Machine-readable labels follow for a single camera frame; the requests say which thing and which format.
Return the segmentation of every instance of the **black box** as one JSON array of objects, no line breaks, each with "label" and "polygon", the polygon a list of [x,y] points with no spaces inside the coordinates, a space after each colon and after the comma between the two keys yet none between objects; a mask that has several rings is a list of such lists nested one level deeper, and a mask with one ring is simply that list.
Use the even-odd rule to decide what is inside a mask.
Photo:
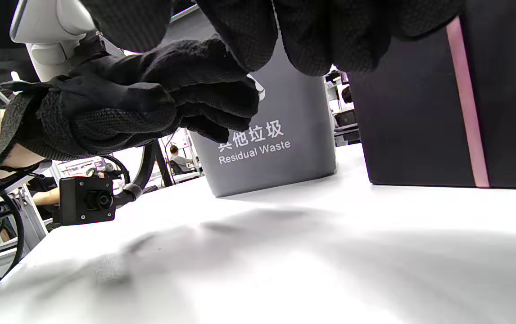
[{"label": "black box", "polygon": [[[490,187],[516,188],[516,1],[467,0],[460,20]],[[372,183],[476,186],[452,59],[442,29],[350,74]]]},{"label": "black box", "polygon": [[112,180],[73,176],[60,179],[60,212],[54,223],[81,225],[114,220]]}]

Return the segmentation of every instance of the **pink stripe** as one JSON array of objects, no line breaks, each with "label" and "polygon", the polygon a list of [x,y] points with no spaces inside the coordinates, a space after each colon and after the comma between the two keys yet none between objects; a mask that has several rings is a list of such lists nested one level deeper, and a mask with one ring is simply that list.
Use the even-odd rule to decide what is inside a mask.
[{"label": "pink stripe", "polygon": [[448,24],[446,31],[452,52],[452,61],[454,62],[458,95],[460,96],[460,104],[462,105],[462,117],[464,117],[474,183],[476,187],[489,188],[490,183],[488,181],[486,160],[484,159],[484,149],[482,148],[482,137],[480,137],[480,126],[478,124],[478,114],[476,113],[476,102],[474,102],[474,91],[472,90],[472,80],[470,80],[470,71],[468,70],[468,59],[466,58],[460,19],[456,17],[456,19]]}]

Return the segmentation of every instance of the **gloved hand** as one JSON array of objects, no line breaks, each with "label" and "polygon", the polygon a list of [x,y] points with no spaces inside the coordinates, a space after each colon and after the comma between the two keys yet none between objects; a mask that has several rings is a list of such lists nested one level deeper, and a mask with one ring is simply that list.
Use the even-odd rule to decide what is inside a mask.
[{"label": "gloved hand", "polygon": [[0,163],[14,143],[73,160],[145,145],[186,127],[225,143],[258,112],[254,80],[220,39],[178,41],[125,58],[101,57],[23,90],[2,123]]},{"label": "gloved hand", "polygon": [[391,36],[414,40],[443,27],[464,0],[198,0],[198,6],[242,67],[262,68],[272,56],[278,27],[300,72],[322,76],[370,71]]}]

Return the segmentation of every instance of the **gray trash bin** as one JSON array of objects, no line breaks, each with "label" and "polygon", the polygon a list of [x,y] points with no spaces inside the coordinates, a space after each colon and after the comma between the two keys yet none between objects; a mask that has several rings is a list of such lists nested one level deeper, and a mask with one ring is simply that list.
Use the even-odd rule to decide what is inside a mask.
[{"label": "gray trash bin", "polygon": [[[214,32],[197,10],[175,21],[165,42],[204,39]],[[335,146],[324,80],[295,70],[281,40],[270,62],[252,76],[265,96],[248,131],[231,131],[227,144],[192,133],[212,193],[225,197],[333,174]]]}]

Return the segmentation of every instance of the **person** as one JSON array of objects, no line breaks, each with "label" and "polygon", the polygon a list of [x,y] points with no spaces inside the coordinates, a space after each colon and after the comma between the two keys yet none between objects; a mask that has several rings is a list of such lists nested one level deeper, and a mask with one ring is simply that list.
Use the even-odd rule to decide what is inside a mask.
[{"label": "person", "polygon": [[188,167],[188,163],[194,163],[192,160],[189,160],[185,157],[178,155],[178,147],[175,145],[170,146],[170,154],[172,154],[172,157],[170,158],[170,161],[176,162],[180,169],[182,169],[182,172],[192,172],[190,168]]},{"label": "person", "polygon": [[350,86],[347,86],[342,90],[342,99],[346,105],[342,107],[342,111],[352,110],[354,109],[354,102],[352,101],[352,92],[350,90]]}]

